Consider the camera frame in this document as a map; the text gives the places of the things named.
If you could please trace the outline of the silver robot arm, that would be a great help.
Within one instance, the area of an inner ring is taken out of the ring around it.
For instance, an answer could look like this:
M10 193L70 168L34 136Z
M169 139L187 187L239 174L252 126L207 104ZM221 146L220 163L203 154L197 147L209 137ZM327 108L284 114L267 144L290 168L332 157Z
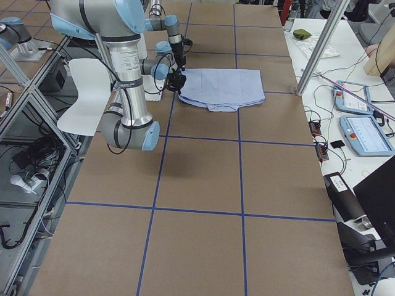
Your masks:
M185 46L192 47L193 42L185 38L180 31L180 22L176 15L167 15L162 1L149 1L148 18L146 19L147 31L166 31L168 42L172 48L175 62L181 71L185 70L186 56L189 51Z
M102 118L102 135L108 147L153 150L160 124L146 106L143 76L167 80L165 88L180 92L185 43L176 15L145 17L141 1L52 1L51 21L63 35L93 40L100 37L109 50L108 67L117 82L115 100ZM166 31L167 41L157 43L155 59L139 58L138 43L146 31Z

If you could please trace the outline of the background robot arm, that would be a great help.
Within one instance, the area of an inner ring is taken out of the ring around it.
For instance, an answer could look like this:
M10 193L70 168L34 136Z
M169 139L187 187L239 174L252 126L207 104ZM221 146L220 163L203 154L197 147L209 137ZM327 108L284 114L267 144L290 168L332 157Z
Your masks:
M40 51L37 43L22 20L18 17L1 19L1 45L10 56L19 62L38 62L45 53L46 46Z

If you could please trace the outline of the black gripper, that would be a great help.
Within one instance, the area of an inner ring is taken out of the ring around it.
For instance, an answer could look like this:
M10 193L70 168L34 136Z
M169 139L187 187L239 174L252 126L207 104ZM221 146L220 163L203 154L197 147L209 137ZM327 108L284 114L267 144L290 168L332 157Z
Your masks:
M178 68L186 65L184 45L191 47L193 42L189 38L184 38L183 36L171 37L171 48Z
M186 76L182 74L186 70L185 66L180 67L180 70L176 70L173 73L167 75L166 89L174 93L181 94L181 89L186 83Z

